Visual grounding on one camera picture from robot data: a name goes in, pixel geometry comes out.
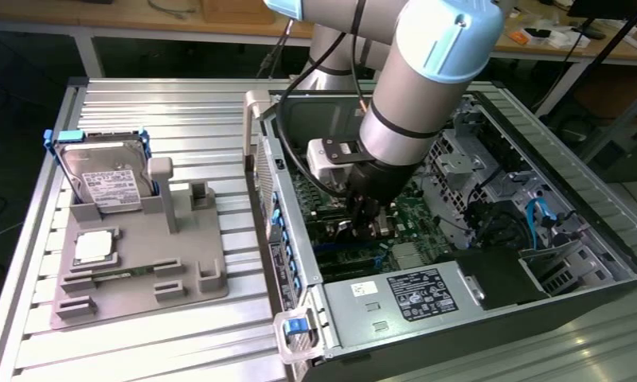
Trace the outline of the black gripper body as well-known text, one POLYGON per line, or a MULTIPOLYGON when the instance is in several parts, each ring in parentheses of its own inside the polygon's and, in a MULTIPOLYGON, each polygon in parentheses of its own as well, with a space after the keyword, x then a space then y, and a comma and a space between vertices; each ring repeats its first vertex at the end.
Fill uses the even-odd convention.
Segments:
POLYGON ((361 196, 386 205, 399 195, 419 164, 391 166, 374 160, 357 162, 347 177, 347 196, 361 196))

